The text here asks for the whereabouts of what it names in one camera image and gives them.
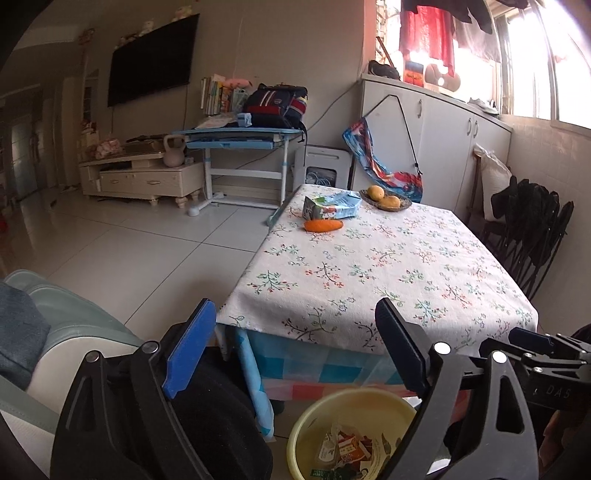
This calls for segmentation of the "white plastic stool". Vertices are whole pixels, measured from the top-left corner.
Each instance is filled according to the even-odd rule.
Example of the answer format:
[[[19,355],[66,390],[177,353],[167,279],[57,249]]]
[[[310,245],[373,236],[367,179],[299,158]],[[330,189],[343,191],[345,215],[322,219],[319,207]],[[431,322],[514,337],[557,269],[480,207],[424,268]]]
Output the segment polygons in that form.
[[[304,146],[294,154],[293,188],[303,184],[346,189],[353,164],[348,151]]]

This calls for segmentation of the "black folding chairs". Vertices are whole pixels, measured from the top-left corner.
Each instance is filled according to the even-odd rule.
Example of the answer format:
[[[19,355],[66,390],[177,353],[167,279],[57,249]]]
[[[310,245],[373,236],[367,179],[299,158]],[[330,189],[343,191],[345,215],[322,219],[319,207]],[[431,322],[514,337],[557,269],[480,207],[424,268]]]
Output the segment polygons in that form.
[[[481,239],[524,295],[533,299],[567,235],[575,204],[563,203],[556,191],[514,176],[488,204],[493,219],[484,223]]]

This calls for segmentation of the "red hanging garment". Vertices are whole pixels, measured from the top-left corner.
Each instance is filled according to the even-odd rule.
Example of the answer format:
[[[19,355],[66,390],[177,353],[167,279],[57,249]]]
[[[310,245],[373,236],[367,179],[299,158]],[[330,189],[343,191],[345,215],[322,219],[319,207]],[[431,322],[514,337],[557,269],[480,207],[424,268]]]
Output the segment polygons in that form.
[[[452,15],[433,6],[418,6],[417,12],[401,9],[399,50],[440,60],[448,73],[455,73],[454,21]]]

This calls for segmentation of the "blue milk carton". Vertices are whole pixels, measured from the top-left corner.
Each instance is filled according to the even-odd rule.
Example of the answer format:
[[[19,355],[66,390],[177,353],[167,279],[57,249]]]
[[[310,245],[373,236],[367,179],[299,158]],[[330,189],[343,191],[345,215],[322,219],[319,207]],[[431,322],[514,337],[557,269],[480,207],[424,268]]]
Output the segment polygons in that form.
[[[362,198],[359,193],[341,191],[304,199],[304,220],[342,220],[356,217]]]

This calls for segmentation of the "cream tv cabinet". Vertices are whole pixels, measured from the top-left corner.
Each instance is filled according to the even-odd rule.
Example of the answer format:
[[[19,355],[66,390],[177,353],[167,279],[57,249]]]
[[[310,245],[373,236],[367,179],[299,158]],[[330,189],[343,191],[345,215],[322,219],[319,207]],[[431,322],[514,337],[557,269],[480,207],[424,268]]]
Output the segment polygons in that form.
[[[185,208],[204,190],[201,162],[168,167],[162,152],[110,157],[79,164],[81,190],[85,196],[145,200],[152,206],[172,198]]]

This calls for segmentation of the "yellow trash bin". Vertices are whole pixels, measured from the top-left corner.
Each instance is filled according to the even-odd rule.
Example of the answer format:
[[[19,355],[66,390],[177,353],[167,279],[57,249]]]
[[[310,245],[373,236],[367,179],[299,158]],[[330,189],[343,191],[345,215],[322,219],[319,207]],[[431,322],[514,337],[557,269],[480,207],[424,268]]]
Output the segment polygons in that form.
[[[402,443],[415,409],[376,388],[342,390],[308,407],[287,441],[294,479],[376,479]]]

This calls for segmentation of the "row of books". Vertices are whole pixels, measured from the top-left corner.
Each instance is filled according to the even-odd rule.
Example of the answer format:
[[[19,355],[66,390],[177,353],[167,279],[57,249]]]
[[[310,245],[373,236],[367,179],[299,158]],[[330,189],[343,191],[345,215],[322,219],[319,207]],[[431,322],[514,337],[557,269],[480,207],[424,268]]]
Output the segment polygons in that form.
[[[205,116],[238,113],[252,90],[249,80],[226,79],[218,74],[204,77],[200,81],[200,110]]]

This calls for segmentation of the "yellow mango left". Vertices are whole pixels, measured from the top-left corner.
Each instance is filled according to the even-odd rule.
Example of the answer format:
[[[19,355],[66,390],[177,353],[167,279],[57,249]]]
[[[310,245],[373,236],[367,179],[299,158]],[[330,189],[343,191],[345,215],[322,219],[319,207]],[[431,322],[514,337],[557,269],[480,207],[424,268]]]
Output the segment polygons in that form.
[[[379,185],[372,185],[367,189],[367,194],[375,202],[380,202],[386,197],[384,189]]]

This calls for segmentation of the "floral white tablecloth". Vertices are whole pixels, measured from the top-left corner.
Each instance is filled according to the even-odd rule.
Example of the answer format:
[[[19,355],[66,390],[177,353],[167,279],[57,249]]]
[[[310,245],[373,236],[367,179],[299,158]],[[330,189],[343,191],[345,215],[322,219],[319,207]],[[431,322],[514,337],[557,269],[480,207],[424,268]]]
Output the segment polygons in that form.
[[[489,337],[535,330],[538,314],[493,254],[451,211],[414,204],[386,212],[368,203],[328,233],[304,229],[304,185],[290,198],[219,323],[342,350],[382,354],[375,308],[389,299],[433,340],[473,354]]]

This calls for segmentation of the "pink kettlebell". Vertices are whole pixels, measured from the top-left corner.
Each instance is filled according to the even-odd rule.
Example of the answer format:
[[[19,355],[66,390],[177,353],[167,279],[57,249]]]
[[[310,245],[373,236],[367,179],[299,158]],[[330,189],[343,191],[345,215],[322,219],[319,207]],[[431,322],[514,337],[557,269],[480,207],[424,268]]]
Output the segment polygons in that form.
[[[163,138],[163,163],[169,168],[180,167],[184,164],[186,141],[181,134],[169,134]]]

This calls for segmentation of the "yellow mango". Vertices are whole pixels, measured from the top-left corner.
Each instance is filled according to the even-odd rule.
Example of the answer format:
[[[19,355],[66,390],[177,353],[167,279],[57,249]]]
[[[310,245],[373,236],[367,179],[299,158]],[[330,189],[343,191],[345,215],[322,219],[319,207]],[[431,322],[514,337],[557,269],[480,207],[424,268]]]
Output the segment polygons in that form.
[[[386,197],[384,189],[379,185],[372,185],[367,189],[367,194],[375,202],[380,202]]]
[[[386,196],[378,205],[384,210],[397,211],[401,208],[401,199],[394,195]]]

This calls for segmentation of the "black hanging clothes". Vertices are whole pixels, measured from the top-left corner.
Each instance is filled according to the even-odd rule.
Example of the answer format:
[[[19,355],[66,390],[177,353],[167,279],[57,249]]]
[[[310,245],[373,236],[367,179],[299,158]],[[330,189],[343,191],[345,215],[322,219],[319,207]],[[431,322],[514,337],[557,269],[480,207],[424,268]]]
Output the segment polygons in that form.
[[[475,19],[480,29],[487,33],[493,33],[493,20],[484,0],[409,0],[402,2],[405,11],[418,13],[418,7],[434,7],[449,12],[453,17],[463,23],[471,23]]]

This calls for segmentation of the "long orange plush carrot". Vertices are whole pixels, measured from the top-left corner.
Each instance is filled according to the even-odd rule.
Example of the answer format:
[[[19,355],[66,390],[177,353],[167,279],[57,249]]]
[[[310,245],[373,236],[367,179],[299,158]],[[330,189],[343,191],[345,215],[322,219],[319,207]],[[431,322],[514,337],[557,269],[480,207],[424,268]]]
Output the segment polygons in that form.
[[[304,230],[311,233],[328,233],[339,230],[344,226],[341,220],[314,219],[304,222]]]

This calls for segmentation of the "black wall television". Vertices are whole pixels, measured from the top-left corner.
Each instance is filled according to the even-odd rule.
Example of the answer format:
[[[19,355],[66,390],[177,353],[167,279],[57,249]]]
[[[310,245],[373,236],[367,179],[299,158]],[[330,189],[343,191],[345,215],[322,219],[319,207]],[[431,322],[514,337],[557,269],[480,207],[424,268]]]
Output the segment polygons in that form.
[[[190,81],[199,15],[159,27],[112,54],[107,106],[114,107]]]

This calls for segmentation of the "blue white study desk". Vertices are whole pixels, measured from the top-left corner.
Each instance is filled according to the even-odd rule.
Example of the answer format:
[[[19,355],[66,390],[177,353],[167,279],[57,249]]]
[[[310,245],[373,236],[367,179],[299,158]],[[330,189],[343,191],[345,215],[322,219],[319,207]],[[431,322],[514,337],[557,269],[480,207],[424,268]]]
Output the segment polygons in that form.
[[[204,197],[187,207],[197,217],[211,205],[252,207],[274,212],[287,199],[290,149],[307,140],[303,128],[219,127],[180,131],[186,149],[202,155]],[[253,193],[226,193],[218,180],[256,180],[273,184],[276,191],[257,199]]]

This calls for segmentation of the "white storage cabinet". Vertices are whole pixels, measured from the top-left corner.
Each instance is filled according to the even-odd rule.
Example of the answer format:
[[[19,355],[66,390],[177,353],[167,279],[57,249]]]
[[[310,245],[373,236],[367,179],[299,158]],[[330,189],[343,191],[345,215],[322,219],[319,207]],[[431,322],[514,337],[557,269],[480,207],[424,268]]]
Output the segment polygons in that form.
[[[422,170],[423,202],[469,220],[476,144],[508,161],[512,129],[478,107],[425,88],[370,74],[361,80],[361,110],[374,153],[391,171]]]

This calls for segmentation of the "yellow mango right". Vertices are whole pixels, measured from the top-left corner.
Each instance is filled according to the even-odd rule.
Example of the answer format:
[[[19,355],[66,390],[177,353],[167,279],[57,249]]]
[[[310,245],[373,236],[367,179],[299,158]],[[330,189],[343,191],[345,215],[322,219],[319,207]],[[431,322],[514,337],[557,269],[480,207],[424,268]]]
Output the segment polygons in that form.
[[[394,195],[386,196],[378,205],[384,210],[397,211],[401,208],[401,199]]]

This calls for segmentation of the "dark striped backpack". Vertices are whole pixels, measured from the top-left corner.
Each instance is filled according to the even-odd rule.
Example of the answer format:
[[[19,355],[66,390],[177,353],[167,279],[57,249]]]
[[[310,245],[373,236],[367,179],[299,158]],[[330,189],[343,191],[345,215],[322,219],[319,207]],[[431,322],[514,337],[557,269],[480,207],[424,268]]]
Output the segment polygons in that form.
[[[250,115],[252,126],[304,130],[307,106],[308,89],[304,86],[260,83],[245,100],[242,113]]]

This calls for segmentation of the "woven fruit plate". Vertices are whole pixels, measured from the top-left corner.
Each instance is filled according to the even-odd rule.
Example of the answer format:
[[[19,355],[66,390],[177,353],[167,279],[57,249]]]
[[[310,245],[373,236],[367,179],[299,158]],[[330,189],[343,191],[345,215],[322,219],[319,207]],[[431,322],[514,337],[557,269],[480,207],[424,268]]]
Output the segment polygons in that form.
[[[413,205],[413,202],[404,196],[386,195],[381,200],[374,200],[372,197],[370,197],[367,190],[360,190],[359,194],[363,201],[366,201],[379,210],[387,212],[404,211]]]

